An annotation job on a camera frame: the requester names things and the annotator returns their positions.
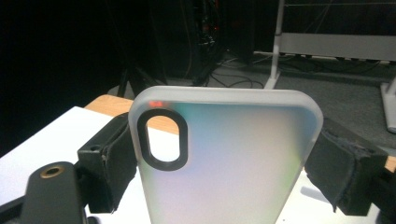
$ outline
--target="white phone case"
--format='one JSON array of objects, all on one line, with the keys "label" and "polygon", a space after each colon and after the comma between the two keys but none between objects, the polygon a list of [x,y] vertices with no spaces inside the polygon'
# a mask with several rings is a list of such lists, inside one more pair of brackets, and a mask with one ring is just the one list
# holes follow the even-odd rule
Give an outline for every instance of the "white phone case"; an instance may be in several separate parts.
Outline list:
[{"label": "white phone case", "polygon": [[[180,153],[150,153],[147,120],[179,128]],[[318,105],[298,91],[153,87],[129,114],[153,224],[275,223],[316,142]]]}]

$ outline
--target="black cable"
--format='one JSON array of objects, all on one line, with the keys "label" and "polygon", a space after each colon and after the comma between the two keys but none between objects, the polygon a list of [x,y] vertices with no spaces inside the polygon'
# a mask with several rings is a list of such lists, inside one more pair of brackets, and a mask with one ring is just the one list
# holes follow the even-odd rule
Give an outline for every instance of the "black cable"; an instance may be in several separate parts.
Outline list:
[{"label": "black cable", "polygon": [[251,89],[253,89],[253,83],[259,84],[259,85],[261,86],[261,89],[264,89],[264,85],[263,85],[262,83],[260,83],[260,81],[255,81],[255,80],[251,80],[251,81],[238,81],[238,82],[235,82],[235,83],[229,85],[228,88],[231,88],[231,87],[233,87],[233,86],[235,86],[235,85],[238,85],[238,84],[241,84],[241,83],[245,83],[245,82],[250,82],[250,88],[251,88]]},{"label": "black cable", "polygon": [[308,27],[305,28],[305,30],[303,31],[303,34],[306,34],[306,32],[308,32],[308,30],[315,24],[315,22],[317,22],[323,14],[325,14],[326,8],[323,8],[323,10],[319,13],[319,15],[308,25]]},{"label": "black cable", "polygon": [[187,36],[187,40],[188,40],[189,48],[190,48],[189,65],[187,66],[186,74],[183,77],[183,78],[185,78],[191,71],[191,65],[192,65],[192,43],[191,43],[191,38],[190,38],[189,26],[187,24],[187,16],[186,16],[186,12],[185,12],[185,9],[184,9],[185,6],[183,5],[183,1],[182,0],[180,0],[179,3],[180,3],[180,9],[181,9],[181,12],[182,12],[182,16],[183,16],[184,28],[186,30],[186,36]]},{"label": "black cable", "polygon": [[280,64],[279,64],[279,68],[280,68],[282,71],[294,72],[294,70],[285,69],[285,68],[283,67],[283,65],[286,65],[286,66],[288,66],[288,67],[294,68],[294,69],[296,69],[296,70],[298,70],[298,71],[300,71],[300,72],[305,72],[305,73],[306,73],[306,71],[305,71],[303,68],[301,68],[301,67],[299,67],[299,66],[296,66],[296,65],[293,65],[293,64],[290,64],[290,63],[280,63]]},{"label": "black cable", "polygon": [[[349,74],[361,74],[361,73],[365,73],[366,71],[363,70],[362,72],[353,72],[353,71],[350,71],[350,70],[355,69],[355,68],[358,68],[358,67],[360,67],[360,66],[362,66],[362,65],[365,65],[365,64],[366,64],[366,62],[356,63],[356,64],[354,64],[353,66],[350,66],[350,67],[348,67],[348,68],[345,68],[345,69],[338,69],[338,70],[337,70],[337,69],[332,69],[332,68],[329,68],[329,67],[326,67],[326,66],[323,66],[323,68],[325,68],[326,70],[329,70],[329,71],[331,71],[331,72],[334,72],[334,73],[347,72],[347,73],[349,73]],[[377,67],[378,65],[379,65],[379,62],[375,63],[375,65],[374,65],[372,68],[369,68],[367,71],[372,70],[373,68]]]},{"label": "black cable", "polygon": [[[114,16],[113,10],[111,9],[110,2],[108,0],[104,0],[103,3],[106,11],[106,22],[108,23],[110,29],[113,44],[115,45],[116,50],[119,54],[122,66],[125,66],[125,74],[122,74],[118,96],[122,96],[125,93],[125,85],[128,78],[137,82],[131,83],[130,81],[130,85],[134,89],[134,91],[142,91],[139,89],[143,89],[145,83],[143,83],[142,85],[142,83],[140,82],[144,82],[144,80],[148,80],[151,85],[158,85],[158,83],[146,72],[138,68],[135,59],[130,57],[125,48],[126,44],[124,42],[124,36],[121,34],[119,26],[117,25],[116,17]],[[136,76],[135,74],[131,74],[133,72],[136,72],[137,75],[140,77],[133,77]]]},{"label": "black cable", "polygon": [[230,60],[226,60],[226,61],[224,61],[224,62],[218,63],[218,65],[219,65],[219,66],[223,66],[223,67],[228,67],[228,68],[245,68],[245,67],[248,67],[247,64],[236,65],[236,66],[227,65],[227,64],[226,64],[226,63],[230,63],[230,62],[233,62],[233,61],[236,61],[236,60],[239,60],[239,58],[232,58],[232,59],[230,59]]},{"label": "black cable", "polygon": [[379,66],[379,64],[380,64],[380,62],[376,62],[373,66],[371,66],[370,68],[367,68],[366,70],[362,70],[362,71],[359,71],[359,72],[350,72],[349,74],[363,74],[363,73],[366,73],[366,72],[368,72],[368,71],[371,71],[371,70],[373,70],[373,69],[375,69],[377,66]]},{"label": "black cable", "polygon": [[315,30],[315,34],[318,33],[318,30],[320,29],[321,24],[324,22],[324,19],[326,18],[327,13],[329,12],[330,5],[331,5],[332,1],[333,1],[333,0],[330,0],[329,5],[326,6],[326,10],[325,10],[325,12],[324,12],[324,15],[323,15],[322,19],[320,20],[320,23],[319,23],[317,29]]},{"label": "black cable", "polygon": [[216,69],[216,61],[220,58],[221,54],[224,52],[224,48],[221,44],[216,43],[215,46],[215,54],[211,55],[209,58],[209,61],[207,64],[204,66],[204,69],[201,72],[200,77],[203,78],[197,78],[192,82],[192,86],[203,86],[205,83],[209,83],[209,81],[206,81],[209,76],[211,75],[212,71]]},{"label": "black cable", "polygon": [[212,7],[212,9],[215,11],[216,17],[218,18],[218,23],[220,22],[221,18],[220,18],[220,14],[219,14],[219,10],[216,8],[215,4],[213,4],[212,1],[207,0],[207,2],[209,3],[209,5]]},{"label": "black cable", "polygon": [[205,87],[209,85],[209,82],[210,82],[210,76],[207,76],[205,81]]},{"label": "black cable", "polygon": [[292,68],[294,68],[294,69],[297,69],[298,71],[300,71],[300,72],[304,72],[304,73],[317,73],[317,72],[319,72],[320,70],[318,70],[318,68],[321,68],[320,66],[318,66],[317,64],[315,64],[315,63],[312,63],[315,67],[314,68],[311,68],[311,69],[306,69],[306,68],[302,68],[302,67],[300,67],[300,66],[298,66],[298,65],[295,65],[295,64],[292,64],[291,62],[290,63],[285,63],[285,62],[279,62],[279,65],[286,65],[286,66],[288,66],[288,67],[292,67]]},{"label": "black cable", "polygon": [[223,87],[228,88],[228,86],[227,86],[225,83],[223,83],[222,81],[220,81],[220,80],[218,80],[217,78],[215,78],[215,77],[213,76],[213,74],[210,74],[210,76],[211,76],[213,79],[215,79],[219,84],[221,84]]},{"label": "black cable", "polygon": [[296,59],[297,62],[312,63],[315,67],[311,71],[309,71],[309,73],[318,73],[320,71],[323,71],[323,69],[324,69],[323,63],[317,62],[310,58],[294,57],[294,59]]},{"label": "black cable", "polygon": [[136,65],[134,67],[134,70],[140,75],[143,79],[145,79],[149,85],[151,86],[158,86],[160,83],[158,83],[153,77],[151,77],[142,67]]},{"label": "black cable", "polygon": [[[219,79],[217,79],[216,77],[214,77],[214,75],[221,76],[221,77],[240,77],[240,78],[243,78],[244,80],[237,81],[235,83],[227,85],[224,82],[222,82]],[[260,83],[259,81],[256,81],[256,80],[252,80],[249,77],[238,76],[238,75],[225,75],[225,74],[218,74],[218,73],[212,73],[210,76],[213,77],[213,79],[215,79],[219,84],[221,84],[225,88],[231,88],[231,87],[233,87],[235,85],[238,85],[238,84],[241,84],[241,83],[250,83],[250,88],[251,89],[253,88],[253,84],[254,83],[259,84],[262,87],[262,89],[264,88],[262,83]]]}]

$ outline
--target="camera cutout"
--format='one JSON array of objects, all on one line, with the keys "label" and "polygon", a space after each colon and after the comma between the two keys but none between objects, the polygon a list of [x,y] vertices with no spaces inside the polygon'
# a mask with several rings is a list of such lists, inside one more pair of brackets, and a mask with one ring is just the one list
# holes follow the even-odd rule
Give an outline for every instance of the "camera cutout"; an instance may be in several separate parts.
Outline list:
[{"label": "camera cutout", "polygon": [[[152,156],[159,161],[175,161],[180,156],[180,145],[179,145],[179,129],[177,124],[166,116],[155,116],[148,120],[148,126],[154,129],[148,130],[148,145]],[[170,130],[171,133],[164,135],[161,131],[155,128],[161,128]]]},{"label": "camera cutout", "polygon": [[[177,143],[169,141],[170,139],[155,139],[155,131],[149,133],[148,122],[151,119],[166,121],[164,117],[172,120],[177,126],[178,147]],[[137,120],[137,131],[142,157],[151,167],[162,171],[175,171],[186,164],[188,159],[188,128],[186,120],[177,112],[163,108],[150,109],[141,114]],[[167,144],[169,144],[169,147],[171,146],[172,151],[166,151]]]}]

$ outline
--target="metal stand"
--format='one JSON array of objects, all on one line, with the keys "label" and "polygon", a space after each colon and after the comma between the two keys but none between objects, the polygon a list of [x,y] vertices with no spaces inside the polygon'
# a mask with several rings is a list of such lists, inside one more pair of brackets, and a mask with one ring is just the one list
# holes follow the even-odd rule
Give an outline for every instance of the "metal stand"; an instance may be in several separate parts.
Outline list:
[{"label": "metal stand", "polygon": [[282,23],[283,23],[283,11],[284,11],[285,0],[279,0],[279,7],[277,9],[277,18],[276,18],[276,31],[275,31],[275,39],[274,39],[274,52],[273,52],[273,60],[271,65],[271,76],[268,78],[265,83],[265,90],[272,90],[276,83],[277,79],[280,76],[280,72],[277,70],[277,64],[279,61],[279,52],[280,52],[280,42],[282,36]]},{"label": "metal stand", "polygon": [[126,48],[127,44],[125,41],[127,38],[117,23],[110,2],[108,0],[103,0],[102,6],[104,8],[104,12],[106,13],[107,26],[110,30],[111,37],[123,66],[117,96],[124,97],[128,81],[130,82],[134,96],[137,96],[146,88],[145,80],[149,81],[150,84],[156,84],[156,82],[152,79],[152,77],[142,73],[141,69],[137,68],[135,61],[136,56],[129,52]]},{"label": "metal stand", "polygon": [[388,131],[396,133],[396,77],[390,83],[382,83],[381,93]]},{"label": "metal stand", "polygon": [[[287,4],[288,7],[300,7],[305,5],[306,4]],[[273,89],[280,76],[280,72],[278,71],[279,52],[396,61],[394,54],[396,50],[396,38],[393,36],[282,33],[284,6],[285,0],[279,0],[271,76],[265,84],[264,88],[266,90]],[[388,131],[396,133],[396,77],[390,83],[383,83],[381,85],[381,92]]]}]

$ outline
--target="metal rod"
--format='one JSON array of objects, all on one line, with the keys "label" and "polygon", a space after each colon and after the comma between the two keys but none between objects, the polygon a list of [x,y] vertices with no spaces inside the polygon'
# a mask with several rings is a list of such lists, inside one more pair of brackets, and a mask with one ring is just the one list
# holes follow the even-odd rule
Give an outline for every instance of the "metal rod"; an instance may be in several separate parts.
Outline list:
[{"label": "metal rod", "polygon": [[122,71],[122,74],[121,74],[120,85],[119,85],[119,90],[117,91],[117,96],[119,96],[119,97],[125,96],[128,78],[129,78],[129,73],[128,73],[128,70],[125,69],[124,71]]},{"label": "metal rod", "polygon": [[279,0],[279,7],[277,9],[276,18],[276,31],[274,40],[273,60],[271,65],[271,76],[270,78],[277,78],[277,63],[279,59],[280,49],[280,36],[282,35],[282,22],[283,22],[283,11],[284,11],[285,0]]},{"label": "metal rod", "polygon": [[368,5],[396,5],[396,3],[313,3],[313,4],[285,4],[285,7],[326,7],[326,6],[368,6]]},{"label": "metal rod", "polygon": [[396,95],[396,77],[389,83],[387,94]]}]

